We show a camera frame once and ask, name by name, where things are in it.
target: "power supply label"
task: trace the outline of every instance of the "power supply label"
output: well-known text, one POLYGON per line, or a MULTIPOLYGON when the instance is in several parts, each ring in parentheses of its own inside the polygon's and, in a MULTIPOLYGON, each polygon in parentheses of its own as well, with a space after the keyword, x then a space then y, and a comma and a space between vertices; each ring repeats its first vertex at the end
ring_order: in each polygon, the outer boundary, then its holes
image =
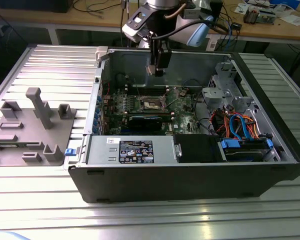
POLYGON ((121 164, 153 164, 155 162, 152 141, 120 141, 121 164))

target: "workbench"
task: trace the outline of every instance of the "workbench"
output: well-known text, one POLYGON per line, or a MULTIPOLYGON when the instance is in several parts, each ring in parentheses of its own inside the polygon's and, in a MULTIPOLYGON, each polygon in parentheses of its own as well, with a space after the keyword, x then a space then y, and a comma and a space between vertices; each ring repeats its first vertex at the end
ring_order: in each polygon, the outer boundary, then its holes
MULTIPOLYGON (((68 147, 75 148, 82 142, 96 50, 28 47, 0 86, 0 106, 11 100, 33 108, 25 96, 28 87, 39 87, 51 108, 70 104, 77 112, 68 147)), ((281 116, 300 140, 300 100, 284 92, 294 85, 291 78, 268 74, 282 69, 262 54, 241 56, 278 111, 290 105, 293 112, 281 116)), ((0 231, 31 240, 300 240, 300 177, 279 182, 260 197, 91 204, 68 174, 70 158, 64 166, 0 167, 0 231)))
MULTIPOLYGON (((97 3, 97 1, 88 0, 88 3, 97 3)), ((282 44, 300 44, 300 26, 294 26, 281 19, 276 19, 272 24, 257 23, 254 25, 243 22, 243 14, 234 13, 236 5, 240 0, 225 0, 225 7, 228 14, 234 22, 242 24, 238 40, 255 41, 266 43, 282 44)), ((109 0, 107 3, 97 5, 99 9, 120 3, 119 0, 109 0)), ((83 0, 76 4, 81 10, 86 10, 83 0)), ((130 15, 138 9, 136 3, 130 3, 130 15)), ((0 9, 0 14, 13 26, 45 28, 48 30, 52 44, 59 45, 60 41, 56 30, 83 30, 83 31, 101 31, 101 32, 120 32, 120 6, 114 6, 103 11, 103 18, 91 15, 87 12, 80 12, 70 8, 67 13, 56 13, 46 11, 0 9)), ((5 22, 0 18, 0 25, 5 22)), ((213 50, 216 41, 223 38, 213 30, 209 31, 207 38, 210 39, 207 50, 213 50)))

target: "circuit board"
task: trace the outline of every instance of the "circuit board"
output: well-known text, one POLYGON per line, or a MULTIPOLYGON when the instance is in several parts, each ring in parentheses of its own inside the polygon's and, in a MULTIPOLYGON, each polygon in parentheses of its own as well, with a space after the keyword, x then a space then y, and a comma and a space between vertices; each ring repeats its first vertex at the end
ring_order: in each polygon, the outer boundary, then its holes
POLYGON ((141 117, 161 121, 161 128, 147 132, 147 135, 200 134, 199 124, 193 113, 193 94, 182 93, 185 90, 176 87, 161 96, 128 95, 124 90, 117 90, 103 98, 105 134, 145 134, 143 130, 132 133, 129 126, 132 118, 141 117))

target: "blue latch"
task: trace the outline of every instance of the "blue latch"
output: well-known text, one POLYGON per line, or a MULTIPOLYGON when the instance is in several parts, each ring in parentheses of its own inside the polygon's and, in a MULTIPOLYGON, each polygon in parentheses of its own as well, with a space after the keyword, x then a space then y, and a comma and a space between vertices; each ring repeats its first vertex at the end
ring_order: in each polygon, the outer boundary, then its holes
POLYGON ((237 139, 223 139, 221 142, 221 146, 223 149, 240 148, 240 143, 237 139))
POLYGON ((274 147, 274 143, 271 141, 271 139, 267 139, 266 143, 268 144, 269 148, 273 148, 274 147))
POLYGON ((64 155, 66 156, 66 157, 69 157, 69 156, 75 156, 75 155, 77 155, 76 154, 76 149, 74 149, 74 148, 67 148, 66 150, 65 150, 65 152, 64 152, 64 155))

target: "wooden table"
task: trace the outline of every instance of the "wooden table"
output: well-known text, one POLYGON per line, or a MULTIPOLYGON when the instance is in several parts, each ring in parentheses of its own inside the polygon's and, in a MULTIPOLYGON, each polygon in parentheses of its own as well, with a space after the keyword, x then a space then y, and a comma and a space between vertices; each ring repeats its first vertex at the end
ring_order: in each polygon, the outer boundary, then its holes
MULTIPOLYGON (((87 0, 88 4, 98 3, 102 0, 87 0)), ((272 24, 245 24, 243 15, 234 13, 236 5, 240 0, 224 0, 228 14, 233 18, 234 22, 242 24, 239 40, 256 41, 256 42, 272 42, 272 43, 290 43, 300 44, 300 26, 294 26, 281 19, 276 19, 272 24)), ((94 6, 93 9, 101 9, 111 5, 119 4, 119 0, 109 0, 107 3, 94 6)), ((86 10, 85 1, 81 0, 76 4, 81 10, 86 10)), ((137 10, 136 3, 130 3, 130 14, 137 10)), ((91 15, 87 12, 80 12, 74 8, 69 9, 67 13, 56 13, 47 11, 32 10, 15 10, 0 9, 0 14, 14 26, 46 28, 49 32, 51 42, 54 45, 59 44, 56 29, 83 30, 83 31, 103 31, 103 32, 119 32, 121 7, 114 6, 103 11, 100 14, 102 18, 91 15)), ((127 14, 124 14, 123 22, 127 20, 127 14)), ((0 25, 5 24, 0 18, 0 25)), ((216 40, 222 36, 213 30, 209 31, 207 36, 210 38, 208 48, 214 45, 216 40)))

